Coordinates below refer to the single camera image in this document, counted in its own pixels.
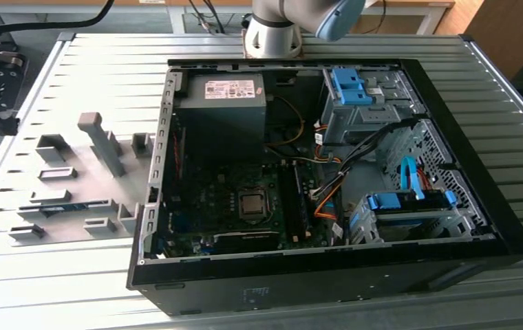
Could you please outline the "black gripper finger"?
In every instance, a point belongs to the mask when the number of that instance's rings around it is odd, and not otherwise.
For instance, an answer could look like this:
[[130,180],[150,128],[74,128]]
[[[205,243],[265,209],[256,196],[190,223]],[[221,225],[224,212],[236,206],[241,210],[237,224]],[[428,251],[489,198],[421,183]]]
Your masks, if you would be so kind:
[[27,58],[14,42],[0,41],[0,135],[15,135],[15,101],[27,70]]

